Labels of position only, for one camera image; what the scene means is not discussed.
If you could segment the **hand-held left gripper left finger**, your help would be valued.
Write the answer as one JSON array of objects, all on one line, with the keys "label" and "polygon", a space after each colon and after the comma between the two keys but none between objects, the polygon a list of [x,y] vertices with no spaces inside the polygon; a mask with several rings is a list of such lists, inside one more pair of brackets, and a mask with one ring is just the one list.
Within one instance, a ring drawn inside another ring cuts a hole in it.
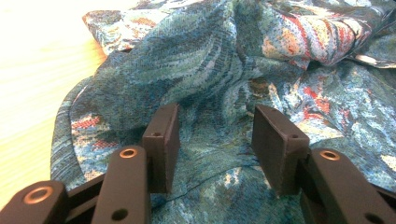
[{"label": "hand-held left gripper left finger", "polygon": [[161,106],[143,134],[143,148],[151,161],[149,190],[171,191],[180,149],[177,103]]}]

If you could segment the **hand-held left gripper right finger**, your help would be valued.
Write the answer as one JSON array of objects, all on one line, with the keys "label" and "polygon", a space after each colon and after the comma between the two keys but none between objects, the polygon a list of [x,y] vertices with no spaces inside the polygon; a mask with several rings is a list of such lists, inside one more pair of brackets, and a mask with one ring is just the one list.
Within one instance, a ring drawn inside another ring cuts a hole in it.
[{"label": "hand-held left gripper right finger", "polygon": [[267,105],[255,106],[251,145],[278,196],[299,192],[297,163],[306,158],[309,142],[309,137],[280,111]]}]

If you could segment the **teal floral shirt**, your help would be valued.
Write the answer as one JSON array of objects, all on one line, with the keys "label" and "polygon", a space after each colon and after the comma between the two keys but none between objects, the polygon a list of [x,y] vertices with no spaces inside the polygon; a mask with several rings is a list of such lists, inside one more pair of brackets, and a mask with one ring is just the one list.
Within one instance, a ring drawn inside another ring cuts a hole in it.
[{"label": "teal floral shirt", "polygon": [[152,198],[155,224],[304,223],[252,150],[256,105],[396,191],[396,0],[155,0],[85,22],[111,51],[57,115],[50,176],[69,189],[177,103],[175,181]]}]

